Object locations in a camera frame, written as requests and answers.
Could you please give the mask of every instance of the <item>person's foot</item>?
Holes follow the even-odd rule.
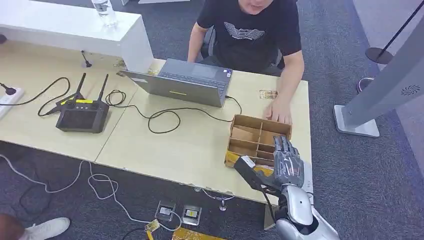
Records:
[[[69,218],[59,217],[41,223],[40,225],[33,225],[25,228],[25,232],[20,240],[45,240],[56,237],[64,233],[71,224]]]
[[[361,93],[370,83],[374,80],[373,77],[365,77],[359,80],[359,82],[356,85],[356,90],[358,93]]]

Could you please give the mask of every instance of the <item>cardboard compartment organizer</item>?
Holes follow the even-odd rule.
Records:
[[[244,115],[234,116],[230,131],[225,165],[231,168],[237,160],[231,156],[235,155],[247,155],[257,165],[274,167],[274,136],[292,136],[290,125]]]

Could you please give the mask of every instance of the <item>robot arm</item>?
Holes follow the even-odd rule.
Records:
[[[234,168],[252,189],[279,198],[279,210],[272,214],[282,240],[339,240],[337,231],[311,205],[302,189],[305,180],[304,162],[298,150],[285,136],[275,136],[274,172],[265,176],[253,170],[248,156],[240,157]]]

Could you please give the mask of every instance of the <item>black t-shirt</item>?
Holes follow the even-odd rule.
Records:
[[[274,0],[257,15],[244,13],[238,0],[206,0],[197,24],[214,26],[213,54],[227,68],[261,72],[283,56],[302,49],[296,0]]]

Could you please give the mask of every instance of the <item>gray laptop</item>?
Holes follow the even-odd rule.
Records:
[[[168,59],[157,76],[122,70],[149,94],[222,107],[231,69]]]

